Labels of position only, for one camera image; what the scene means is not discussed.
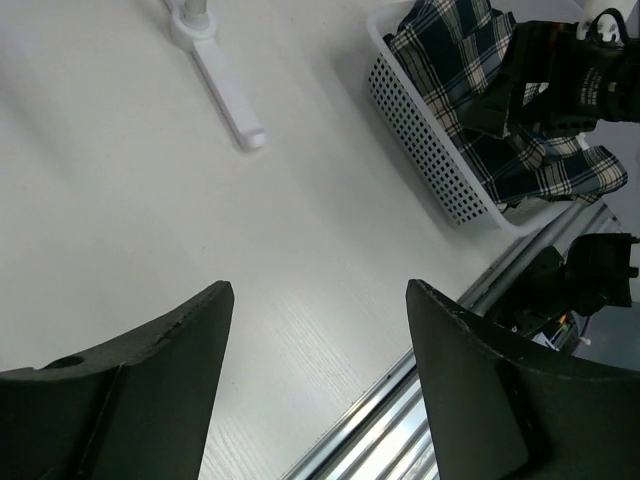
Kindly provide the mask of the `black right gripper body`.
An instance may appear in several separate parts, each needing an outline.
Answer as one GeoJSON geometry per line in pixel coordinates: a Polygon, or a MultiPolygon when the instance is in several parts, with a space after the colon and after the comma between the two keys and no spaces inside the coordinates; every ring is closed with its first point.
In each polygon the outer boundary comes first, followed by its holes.
{"type": "Polygon", "coordinates": [[[516,129],[547,137],[574,136],[595,129],[597,110],[581,99],[582,82],[598,63],[599,48],[576,39],[575,24],[519,23],[497,76],[460,121],[495,138],[516,129]]]}

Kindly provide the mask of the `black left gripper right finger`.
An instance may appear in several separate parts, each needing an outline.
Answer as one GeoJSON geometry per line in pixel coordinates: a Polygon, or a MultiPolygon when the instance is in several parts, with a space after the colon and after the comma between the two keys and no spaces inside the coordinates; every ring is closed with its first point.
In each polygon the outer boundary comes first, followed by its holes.
{"type": "Polygon", "coordinates": [[[635,479],[639,375],[556,352],[422,280],[410,335],[443,479],[635,479]]]}

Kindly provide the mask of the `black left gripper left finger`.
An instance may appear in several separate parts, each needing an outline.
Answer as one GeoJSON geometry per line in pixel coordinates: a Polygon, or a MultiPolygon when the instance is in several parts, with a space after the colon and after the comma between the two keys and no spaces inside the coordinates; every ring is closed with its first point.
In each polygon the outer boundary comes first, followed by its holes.
{"type": "Polygon", "coordinates": [[[1,375],[5,479],[195,479],[234,308],[218,281],[174,310],[1,375]]]}

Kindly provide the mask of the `navy plaid skirt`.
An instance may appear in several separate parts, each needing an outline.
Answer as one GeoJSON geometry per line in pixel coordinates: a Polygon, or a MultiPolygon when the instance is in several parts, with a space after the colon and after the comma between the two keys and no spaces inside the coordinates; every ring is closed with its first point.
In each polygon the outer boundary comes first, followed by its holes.
{"type": "Polygon", "coordinates": [[[518,22],[488,1],[418,1],[385,43],[492,200],[591,203],[628,180],[599,121],[639,119],[639,42],[614,8],[614,34],[518,22]]]}

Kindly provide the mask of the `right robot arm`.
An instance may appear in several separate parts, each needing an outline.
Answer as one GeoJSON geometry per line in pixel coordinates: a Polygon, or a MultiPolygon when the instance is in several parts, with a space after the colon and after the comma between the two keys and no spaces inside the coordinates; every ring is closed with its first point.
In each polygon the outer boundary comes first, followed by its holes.
{"type": "MultiPolygon", "coordinates": [[[[639,119],[639,43],[623,5],[577,24],[514,28],[493,81],[461,123],[575,135],[639,119]]],[[[421,280],[407,314],[443,479],[635,479],[639,374],[563,354],[466,310],[421,280]]]]}

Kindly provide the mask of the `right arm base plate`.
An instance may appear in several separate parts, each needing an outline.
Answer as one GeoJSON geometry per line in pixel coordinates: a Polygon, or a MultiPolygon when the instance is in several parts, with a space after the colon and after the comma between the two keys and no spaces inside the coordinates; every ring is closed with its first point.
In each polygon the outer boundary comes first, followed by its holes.
{"type": "Polygon", "coordinates": [[[577,237],[563,255],[544,248],[493,303],[484,317],[539,345],[571,354],[584,342],[593,315],[605,307],[630,308],[639,268],[630,233],[577,237]]]}

